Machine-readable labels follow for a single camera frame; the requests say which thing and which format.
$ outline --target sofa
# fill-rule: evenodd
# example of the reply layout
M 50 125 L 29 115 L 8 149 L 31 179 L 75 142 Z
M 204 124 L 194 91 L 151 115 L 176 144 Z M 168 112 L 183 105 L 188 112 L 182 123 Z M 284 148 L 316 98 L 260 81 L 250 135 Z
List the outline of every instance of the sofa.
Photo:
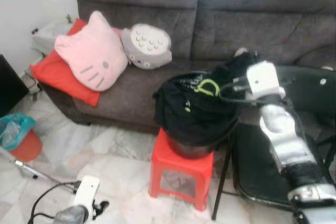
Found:
M 76 123 L 155 131 L 152 94 L 166 79 L 211 70 L 239 47 L 258 50 L 279 65 L 335 69 L 335 0 L 77 0 L 79 17 L 100 10 L 110 25 L 147 23 L 172 40 L 173 60 L 155 70 L 127 66 L 102 92 L 96 107 L 41 83 L 55 105 Z

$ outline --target cat whisker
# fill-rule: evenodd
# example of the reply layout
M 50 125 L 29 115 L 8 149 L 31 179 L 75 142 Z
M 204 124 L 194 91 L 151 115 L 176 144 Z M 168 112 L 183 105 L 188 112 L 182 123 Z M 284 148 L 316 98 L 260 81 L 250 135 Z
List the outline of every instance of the cat whisker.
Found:
M 84 68 L 80 73 L 85 73 L 86 71 L 90 70 L 91 68 L 93 68 L 93 65 L 91 65 L 90 67 Z
M 97 84 L 96 88 L 99 87 L 99 86 L 101 85 L 101 83 L 103 82 L 103 80 L 104 80 L 104 77 L 101 78 L 101 80 L 100 80 L 100 82 Z
M 92 79 L 94 79 L 95 77 L 97 77 L 97 75 L 98 75 L 98 72 L 95 73 L 92 77 L 90 77 L 90 79 L 88 81 L 91 81 Z

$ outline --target plush toy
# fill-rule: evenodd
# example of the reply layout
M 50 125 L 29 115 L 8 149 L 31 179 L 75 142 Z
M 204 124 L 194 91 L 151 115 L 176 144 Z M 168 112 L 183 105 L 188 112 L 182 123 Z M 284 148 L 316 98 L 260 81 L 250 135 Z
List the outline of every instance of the plush toy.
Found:
M 96 91 L 110 88 L 128 64 L 120 37 L 99 11 L 78 33 L 58 36 L 55 50 L 77 80 Z
M 128 59 L 142 69 L 155 69 L 172 60 L 169 35 L 154 26 L 136 24 L 124 29 L 121 40 Z

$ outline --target white wall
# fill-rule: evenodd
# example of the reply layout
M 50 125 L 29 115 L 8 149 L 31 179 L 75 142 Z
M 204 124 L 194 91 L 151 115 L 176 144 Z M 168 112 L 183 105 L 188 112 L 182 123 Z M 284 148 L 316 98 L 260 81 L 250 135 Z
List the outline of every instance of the white wall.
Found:
M 49 22 L 78 17 L 76 0 L 0 0 L 0 54 L 18 75 L 41 54 L 32 50 L 32 34 Z

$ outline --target marble floor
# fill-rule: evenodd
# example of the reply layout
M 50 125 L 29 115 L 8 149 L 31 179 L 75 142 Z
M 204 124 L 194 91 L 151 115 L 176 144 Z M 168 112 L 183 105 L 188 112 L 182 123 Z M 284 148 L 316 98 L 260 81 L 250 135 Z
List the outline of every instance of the marble floor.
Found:
M 83 126 L 67 119 L 45 93 L 37 101 L 27 96 L 13 112 L 22 112 L 36 120 L 35 132 L 43 142 L 41 154 L 29 163 L 60 181 L 73 181 L 83 175 L 100 178 L 96 202 L 108 200 L 110 206 L 93 223 L 120 224 L 257 224 L 291 223 L 291 213 L 253 204 L 233 195 L 222 196 L 217 220 L 211 221 L 218 187 L 218 170 L 223 152 L 216 153 L 207 209 L 199 212 L 188 202 L 160 195 L 148 195 L 151 150 L 155 136 L 101 125 Z M 192 193 L 193 179 L 172 172 L 164 173 L 162 187 Z M 27 223 L 35 200 L 51 184 L 22 175 L 0 155 L 0 224 Z M 234 191 L 232 180 L 225 189 Z M 54 215 L 71 203 L 73 196 L 55 189 L 42 199 L 38 212 Z M 51 223 L 37 217 L 34 223 Z

